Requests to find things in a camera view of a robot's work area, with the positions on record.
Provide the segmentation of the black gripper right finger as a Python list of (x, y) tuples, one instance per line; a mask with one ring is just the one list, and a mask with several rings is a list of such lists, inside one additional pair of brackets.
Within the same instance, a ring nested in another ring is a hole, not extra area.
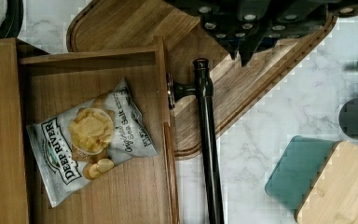
[(242, 28), (250, 26), (239, 46), (241, 65), (257, 51), (273, 48), (279, 39), (301, 38), (324, 27), (328, 15), (358, 15), (358, 0), (240, 0)]

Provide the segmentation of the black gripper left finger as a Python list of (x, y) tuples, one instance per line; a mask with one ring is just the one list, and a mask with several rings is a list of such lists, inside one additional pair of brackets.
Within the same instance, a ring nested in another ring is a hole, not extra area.
[(261, 41), (261, 0), (165, 0), (188, 15), (200, 17), (207, 34), (231, 56), (250, 60)]

